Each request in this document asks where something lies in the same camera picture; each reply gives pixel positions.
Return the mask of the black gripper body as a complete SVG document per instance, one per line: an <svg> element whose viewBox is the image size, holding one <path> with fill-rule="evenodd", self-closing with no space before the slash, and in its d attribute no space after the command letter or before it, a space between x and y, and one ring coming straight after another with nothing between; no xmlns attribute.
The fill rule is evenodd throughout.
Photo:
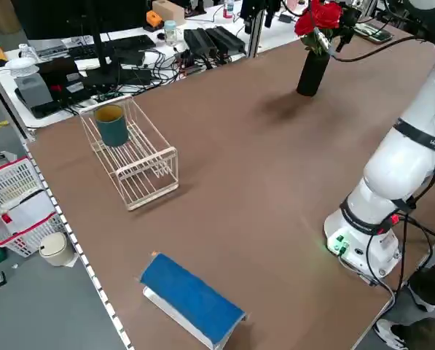
<svg viewBox="0 0 435 350"><path fill-rule="evenodd" d="M354 7L342 7L340 16L340 29L352 29L361 18L362 12Z"/></svg>

